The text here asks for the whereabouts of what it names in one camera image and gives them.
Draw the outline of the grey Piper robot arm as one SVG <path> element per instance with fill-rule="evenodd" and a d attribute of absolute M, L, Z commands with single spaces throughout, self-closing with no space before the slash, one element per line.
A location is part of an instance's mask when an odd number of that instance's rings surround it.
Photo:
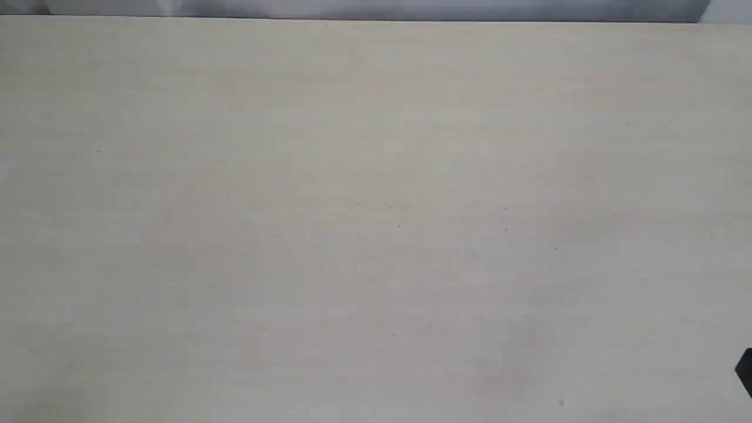
<path fill-rule="evenodd" d="M 746 348 L 739 358 L 735 373 L 747 392 L 752 397 L 752 348 Z"/>

